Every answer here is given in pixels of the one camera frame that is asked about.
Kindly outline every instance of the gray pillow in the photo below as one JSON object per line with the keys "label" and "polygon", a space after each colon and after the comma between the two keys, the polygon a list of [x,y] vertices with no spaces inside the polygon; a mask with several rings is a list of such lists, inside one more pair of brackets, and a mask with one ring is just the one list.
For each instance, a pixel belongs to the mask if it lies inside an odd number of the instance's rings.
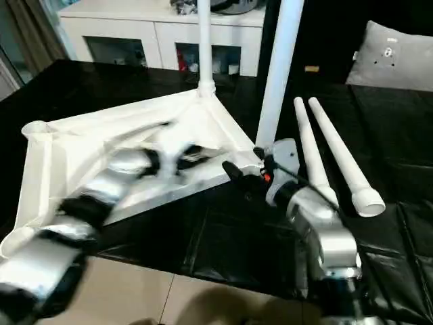
{"label": "gray pillow", "polygon": [[433,37],[369,21],[346,83],[433,91]]}

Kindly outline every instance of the white stand leg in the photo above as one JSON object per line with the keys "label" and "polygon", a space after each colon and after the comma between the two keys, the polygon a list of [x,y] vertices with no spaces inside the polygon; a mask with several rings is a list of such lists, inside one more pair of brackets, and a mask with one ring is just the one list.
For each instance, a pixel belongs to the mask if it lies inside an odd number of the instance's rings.
{"label": "white stand leg", "polygon": [[357,213],[362,217],[374,217],[384,212],[385,203],[382,197],[370,186],[317,98],[310,98],[309,104],[352,192],[352,202]]}
{"label": "white stand leg", "polygon": [[198,24],[200,27],[200,97],[210,97],[215,93],[212,79],[212,45],[210,44],[210,0],[198,0]]}
{"label": "white stand leg", "polygon": [[304,152],[306,170],[309,174],[309,181],[338,206],[337,196],[334,190],[329,186],[325,167],[323,166],[316,139],[314,138],[313,130],[311,129],[310,120],[306,114],[302,98],[295,98],[294,105],[296,118],[298,119],[300,141]]}
{"label": "white stand leg", "polygon": [[281,0],[256,145],[273,144],[292,64],[304,0]]}

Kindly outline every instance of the black tablecloth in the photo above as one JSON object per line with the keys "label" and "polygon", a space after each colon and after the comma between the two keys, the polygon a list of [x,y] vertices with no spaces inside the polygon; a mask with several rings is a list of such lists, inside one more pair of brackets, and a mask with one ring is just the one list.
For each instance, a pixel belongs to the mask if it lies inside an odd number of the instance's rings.
{"label": "black tablecloth", "polygon": [[[196,77],[177,71],[59,61],[0,103],[3,236],[12,228],[26,140],[23,125],[185,91]],[[254,78],[222,78],[217,95],[255,138],[260,98]],[[305,175],[292,99],[316,96],[372,186],[386,201],[374,218],[356,215],[350,192],[311,118],[330,181],[355,235],[376,311],[433,324],[433,93],[297,85],[286,91],[277,138],[294,137]],[[284,216],[230,183],[104,228],[99,255],[284,298],[307,289],[305,250]]]}

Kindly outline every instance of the beige floor tile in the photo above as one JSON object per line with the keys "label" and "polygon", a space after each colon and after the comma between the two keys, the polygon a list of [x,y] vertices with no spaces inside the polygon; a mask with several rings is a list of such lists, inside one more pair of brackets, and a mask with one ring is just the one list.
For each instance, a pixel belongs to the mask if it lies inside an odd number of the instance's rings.
{"label": "beige floor tile", "polygon": [[302,304],[303,325],[320,325],[320,309],[310,303]]}
{"label": "beige floor tile", "polygon": [[269,295],[175,276],[161,322],[165,325],[301,325],[302,304]]}
{"label": "beige floor tile", "polygon": [[128,325],[159,321],[173,274],[94,258],[72,306],[42,325]]}

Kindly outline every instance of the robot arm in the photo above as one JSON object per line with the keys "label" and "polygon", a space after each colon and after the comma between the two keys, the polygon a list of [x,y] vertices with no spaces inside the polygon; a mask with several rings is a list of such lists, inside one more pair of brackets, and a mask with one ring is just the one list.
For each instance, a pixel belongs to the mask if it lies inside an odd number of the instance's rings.
{"label": "robot arm", "polygon": [[[294,140],[275,142],[271,148],[255,150],[263,160],[254,183],[269,205],[286,212],[297,234],[306,244],[309,257],[309,295],[322,309],[322,324],[381,324],[372,316],[357,243],[343,226],[338,209],[312,187],[297,183]],[[230,162],[223,164],[234,182],[248,190],[246,175]]]}
{"label": "robot arm", "polygon": [[[208,158],[197,159],[197,146],[183,150],[174,162],[177,170]],[[360,260],[352,234],[322,196],[278,168],[297,173],[294,141],[276,142],[259,152],[263,165],[244,169],[252,175],[244,175],[230,162],[223,167],[245,190],[251,189],[253,180],[268,204],[284,209],[306,243],[311,293],[322,307],[323,323],[380,324],[369,316],[360,291]],[[34,324],[68,307],[105,220],[138,179],[158,172],[160,161],[153,150],[117,151],[107,168],[63,201],[51,224],[0,265],[0,324]]]}
{"label": "robot arm", "polygon": [[53,223],[0,265],[0,324],[33,324],[63,312],[104,221],[138,179],[158,169],[155,151],[120,150],[107,168],[65,199]]}

